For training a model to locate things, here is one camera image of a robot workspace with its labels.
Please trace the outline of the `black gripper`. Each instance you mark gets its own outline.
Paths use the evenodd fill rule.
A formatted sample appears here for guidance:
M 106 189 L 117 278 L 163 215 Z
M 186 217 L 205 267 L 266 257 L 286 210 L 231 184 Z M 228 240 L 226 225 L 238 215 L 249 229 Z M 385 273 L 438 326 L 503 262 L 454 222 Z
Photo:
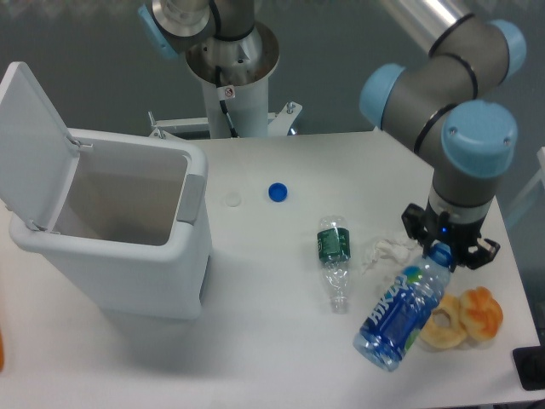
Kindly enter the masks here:
M 405 232 L 410 239 L 422 247 L 422 254 L 428 256 L 435 242 L 450 248 L 452 262 L 450 269 L 457 266 L 478 269 L 493 262 L 501 246 L 492 239 L 480 238 L 482 220 L 471 223 L 457 223 L 446 211 L 436 214 L 428 205 L 424 210 L 417 204 L 409 204 L 402 216 Z

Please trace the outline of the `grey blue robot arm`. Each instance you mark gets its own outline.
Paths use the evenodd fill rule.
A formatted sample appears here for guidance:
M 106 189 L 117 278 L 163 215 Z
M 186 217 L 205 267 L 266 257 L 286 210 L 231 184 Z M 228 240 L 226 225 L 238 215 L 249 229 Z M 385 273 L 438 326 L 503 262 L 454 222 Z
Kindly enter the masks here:
M 386 64 L 359 97 L 362 114 L 433 167 L 425 208 L 409 205 L 402 221 L 425 254 L 448 245 L 453 266 L 492 262 L 497 242 L 480 229 L 513 159 L 518 127 L 482 95 L 525 61 L 519 28 L 483 22 L 461 1 L 386 1 L 383 8 L 427 53 L 409 71 Z M 278 40 L 255 18 L 251 1 L 146 1 L 138 10 L 151 43 L 166 59 L 184 56 L 202 85 L 213 138 L 285 134 L 289 111 L 268 111 L 268 79 Z

